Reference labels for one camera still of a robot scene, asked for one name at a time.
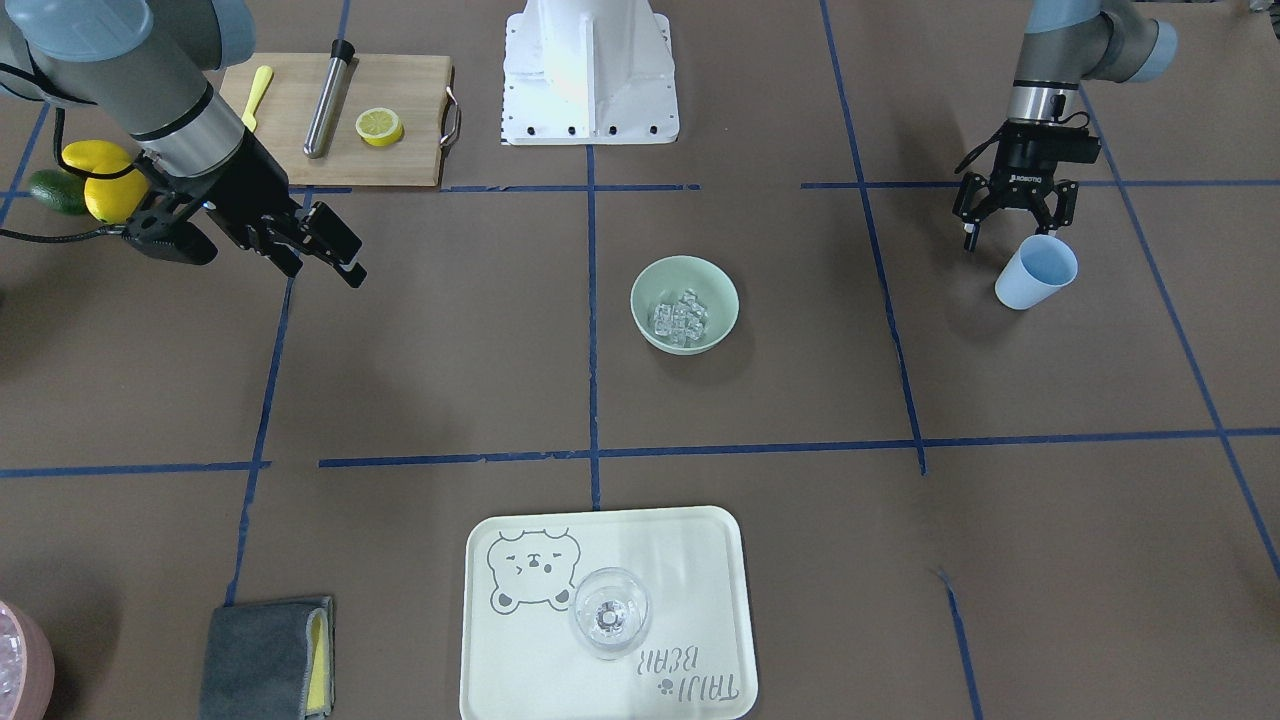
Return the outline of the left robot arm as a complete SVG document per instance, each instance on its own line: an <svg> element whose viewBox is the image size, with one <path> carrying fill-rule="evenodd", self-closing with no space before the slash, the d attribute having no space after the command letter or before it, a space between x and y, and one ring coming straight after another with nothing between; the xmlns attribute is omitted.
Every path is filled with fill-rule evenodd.
<svg viewBox="0 0 1280 720"><path fill-rule="evenodd" d="M1006 119L957 164L952 213L964 249L977 250L982 223L1021 210L1039 234L1073 223L1079 184L1060 179L1064 163L1092 165L1101 140L1088 111L1075 110L1088 79L1142 83L1178 53L1172 24L1142 15L1134 1L1034 1L1021 40Z"/></svg>

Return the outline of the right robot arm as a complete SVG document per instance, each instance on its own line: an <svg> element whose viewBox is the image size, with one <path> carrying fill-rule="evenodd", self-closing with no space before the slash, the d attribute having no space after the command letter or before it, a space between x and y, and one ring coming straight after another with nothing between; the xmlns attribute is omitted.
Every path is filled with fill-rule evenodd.
<svg viewBox="0 0 1280 720"><path fill-rule="evenodd" d="M358 287L358 236L326 204L291 197L284 169L207 78L255 47L242 1L5 1L3 92L58 110L95 105L140 146L125 169L143 177L143 197L104 234L205 265L218 250L191 219L206 210L283 274L312 256Z"/></svg>

